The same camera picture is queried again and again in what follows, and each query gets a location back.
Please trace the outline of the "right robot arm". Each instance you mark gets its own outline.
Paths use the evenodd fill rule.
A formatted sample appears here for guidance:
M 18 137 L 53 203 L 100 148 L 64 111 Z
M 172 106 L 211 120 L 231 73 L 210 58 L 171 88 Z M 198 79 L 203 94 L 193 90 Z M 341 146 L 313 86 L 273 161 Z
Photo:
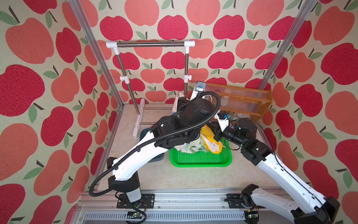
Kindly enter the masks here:
M 220 127 L 219 137 L 238 145 L 248 161 L 271 176 L 292 198 L 284 199 L 251 184 L 242 192 L 248 198 L 249 207 L 265 207 L 295 224 L 334 222 L 340 203 L 314 190 L 278 159 L 269 146 L 256 138 L 258 127 L 251 119 L 239 119 L 237 128 L 233 128 L 228 119 L 218 115 L 215 118 Z

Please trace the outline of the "yellow dinosaur kids jacket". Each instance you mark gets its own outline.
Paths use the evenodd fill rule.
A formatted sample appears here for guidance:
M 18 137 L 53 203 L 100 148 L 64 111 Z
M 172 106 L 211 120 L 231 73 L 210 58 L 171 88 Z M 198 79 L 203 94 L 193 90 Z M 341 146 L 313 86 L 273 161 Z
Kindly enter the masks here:
M 198 152 L 210 152 L 212 154 L 218 155 L 223 150 L 223 144 L 214 139 L 214 133 L 209 128 L 208 125 L 205 125 L 201 131 L 198 139 L 185 143 L 180 146 L 176 146 L 175 149 L 179 152 L 186 154 L 194 154 Z

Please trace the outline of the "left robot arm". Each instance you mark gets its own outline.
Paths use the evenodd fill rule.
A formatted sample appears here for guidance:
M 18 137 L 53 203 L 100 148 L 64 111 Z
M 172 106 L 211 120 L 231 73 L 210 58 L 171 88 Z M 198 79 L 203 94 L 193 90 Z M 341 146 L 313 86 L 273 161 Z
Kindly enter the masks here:
M 193 100 L 180 105 L 174 114 L 162 117 L 125 155 L 107 159 L 107 170 L 92 182 L 89 195 L 98 197 L 115 190 L 124 193 L 131 203 L 140 201 L 138 170 L 156 156 L 198 139 L 201 129 L 217 115 L 220 106 L 217 93 L 200 92 Z

